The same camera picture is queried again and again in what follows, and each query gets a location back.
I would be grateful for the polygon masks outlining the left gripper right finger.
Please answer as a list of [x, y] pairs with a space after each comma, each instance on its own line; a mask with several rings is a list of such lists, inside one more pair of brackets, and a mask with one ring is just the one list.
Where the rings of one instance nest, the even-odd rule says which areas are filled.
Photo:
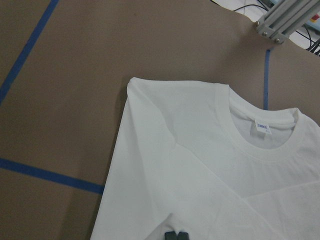
[[189, 234], [187, 232], [180, 231], [177, 235], [177, 240], [189, 240]]

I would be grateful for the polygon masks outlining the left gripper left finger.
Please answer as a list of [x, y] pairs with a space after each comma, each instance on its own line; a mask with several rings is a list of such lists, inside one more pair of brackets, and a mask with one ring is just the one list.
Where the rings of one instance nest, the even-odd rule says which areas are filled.
[[174, 231], [167, 231], [164, 233], [165, 240], [177, 240], [177, 234]]

